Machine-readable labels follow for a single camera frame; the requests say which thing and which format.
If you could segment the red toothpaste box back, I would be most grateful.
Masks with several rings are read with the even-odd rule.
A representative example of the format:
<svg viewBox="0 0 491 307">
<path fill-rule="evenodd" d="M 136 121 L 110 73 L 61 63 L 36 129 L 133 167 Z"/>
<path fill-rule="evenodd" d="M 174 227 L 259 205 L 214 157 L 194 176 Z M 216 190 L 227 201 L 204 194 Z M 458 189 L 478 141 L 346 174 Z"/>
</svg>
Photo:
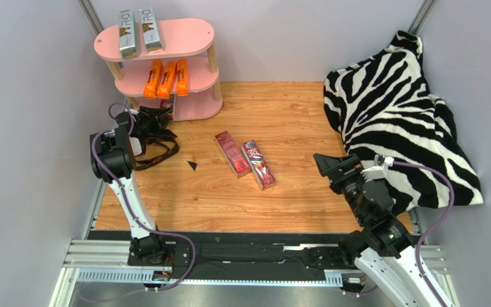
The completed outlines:
<svg viewBox="0 0 491 307">
<path fill-rule="evenodd" d="M 174 111 L 176 102 L 176 95 L 170 95 L 168 98 L 160 99 L 159 108 L 160 109 L 169 109 L 172 113 Z"/>
</svg>

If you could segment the red toothpaste box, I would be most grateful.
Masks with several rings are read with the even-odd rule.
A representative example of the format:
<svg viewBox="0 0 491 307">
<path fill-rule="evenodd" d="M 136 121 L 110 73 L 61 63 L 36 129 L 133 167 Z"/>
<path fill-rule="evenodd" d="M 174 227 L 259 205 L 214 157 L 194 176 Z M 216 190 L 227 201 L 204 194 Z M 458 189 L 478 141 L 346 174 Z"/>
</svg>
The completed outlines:
<svg viewBox="0 0 491 307">
<path fill-rule="evenodd" d="M 170 95 L 168 98 L 160 99 L 159 108 L 160 109 L 169 109 L 172 113 L 174 111 L 176 102 L 176 95 Z"/>
<path fill-rule="evenodd" d="M 215 140 L 237 178 L 241 178 L 251 172 L 241 149 L 228 131 L 215 135 Z"/>
<path fill-rule="evenodd" d="M 240 149 L 245 156 L 245 159 L 254 174 L 254 177 L 263 191 L 275 186 L 275 176 L 267 164 L 264 154 L 260 150 L 255 140 L 250 140 L 240 145 Z"/>
</svg>

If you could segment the orange toothpaste box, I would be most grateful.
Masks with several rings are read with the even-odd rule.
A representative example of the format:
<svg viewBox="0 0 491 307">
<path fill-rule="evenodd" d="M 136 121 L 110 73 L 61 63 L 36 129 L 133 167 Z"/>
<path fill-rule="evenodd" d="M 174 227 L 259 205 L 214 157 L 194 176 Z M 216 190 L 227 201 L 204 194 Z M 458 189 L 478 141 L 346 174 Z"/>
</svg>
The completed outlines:
<svg viewBox="0 0 491 307">
<path fill-rule="evenodd" d="M 177 61 L 176 71 L 176 94 L 184 96 L 189 94 L 189 74 L 188 74 L 188 62 L 185 58 Z"/>
<path fill-rule="evenodd" d="M 151 62 L 148 80 L 143 90 L 144 96 L 146 98 L 157 97 L 157 89 L 163 70 L 164 65 L 161 59 L 155 59 Z"/>
</svg>

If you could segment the orange toothpaste box diagonal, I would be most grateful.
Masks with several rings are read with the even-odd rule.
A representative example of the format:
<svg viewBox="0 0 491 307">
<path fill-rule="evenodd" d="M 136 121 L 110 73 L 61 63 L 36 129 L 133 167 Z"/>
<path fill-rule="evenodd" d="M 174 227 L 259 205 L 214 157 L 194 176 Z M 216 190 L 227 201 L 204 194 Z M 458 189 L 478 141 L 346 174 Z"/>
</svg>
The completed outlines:
<svg viewBox="0 0 491 307">
<path fill-rule="evenodd" d="M 164 67 L 164 71 L 160 78 L 160 83 L 157 87 L 156 97 L 167 99 L 171 94 L 171 90 L 175 83 L 177 71 L 177 61 L 168 61 Z"/>
</svg>

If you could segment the teal silver toothpaste box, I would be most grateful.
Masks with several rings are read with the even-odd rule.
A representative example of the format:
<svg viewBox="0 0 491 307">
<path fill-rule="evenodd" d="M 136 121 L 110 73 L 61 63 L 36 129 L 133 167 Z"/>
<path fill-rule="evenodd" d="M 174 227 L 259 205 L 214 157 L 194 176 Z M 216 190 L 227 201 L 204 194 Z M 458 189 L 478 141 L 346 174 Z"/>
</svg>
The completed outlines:
<svg viewBox="0 0 491 307">
<path fill-rule="evenodd" d="M 123 59 L 135 58 L 139 54 L 134 12 L 123 10 L 118 13 L 119 51 Z"/>
</svg>

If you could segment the red toothpaste box front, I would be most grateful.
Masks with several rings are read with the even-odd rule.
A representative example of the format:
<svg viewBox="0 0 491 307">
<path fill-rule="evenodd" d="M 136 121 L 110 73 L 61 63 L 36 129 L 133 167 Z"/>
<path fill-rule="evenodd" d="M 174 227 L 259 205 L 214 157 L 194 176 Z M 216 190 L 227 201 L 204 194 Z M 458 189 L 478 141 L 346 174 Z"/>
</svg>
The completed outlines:
<svg viewBox="0 0 491 307">
<path fill-rule="evenodd" d="M 251 172 L 241 149 L 228 131 L 215 135 L 215 140 L 237 178 L 241 178 Z"/>
</svg>

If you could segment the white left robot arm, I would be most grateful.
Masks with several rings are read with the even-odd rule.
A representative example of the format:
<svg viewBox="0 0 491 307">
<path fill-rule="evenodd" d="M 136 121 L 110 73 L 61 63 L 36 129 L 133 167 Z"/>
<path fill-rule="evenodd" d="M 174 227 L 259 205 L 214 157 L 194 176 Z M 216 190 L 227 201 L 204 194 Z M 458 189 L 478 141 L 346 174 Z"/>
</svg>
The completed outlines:
<svg viewBox="0 0 491 307">
<path fill-rule="evenodd" d="M 136 161 L 130 141 L 134 113 L 124 103 L 124 111 L 113 117 L 118 126 L 90 135 L 91 168 L 95 176 L 109 185 L 130 226 L 130 254 L 140 262 L 163 265 L 169 251 L 138 191 Z"/>
</svg>

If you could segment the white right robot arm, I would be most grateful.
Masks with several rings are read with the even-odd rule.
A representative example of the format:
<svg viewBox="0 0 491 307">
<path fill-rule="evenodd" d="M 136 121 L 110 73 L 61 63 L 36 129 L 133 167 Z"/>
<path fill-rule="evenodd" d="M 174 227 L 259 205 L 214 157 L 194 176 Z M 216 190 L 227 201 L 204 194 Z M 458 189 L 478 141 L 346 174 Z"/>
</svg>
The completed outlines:
<svg viewBox="0 0 491 307">
<path fill-rule="evenodd" d="M 356 155 L 313 158 L 362 228 L 339 241 L 342 262 L 365 273 L 396 306 L 454 306 L 420 255 L 426 236 L 412 235 L 392 212 L 394 201 L 383 179 L 395 159 L 376 155 L 365 168 Z"/>
</svg>

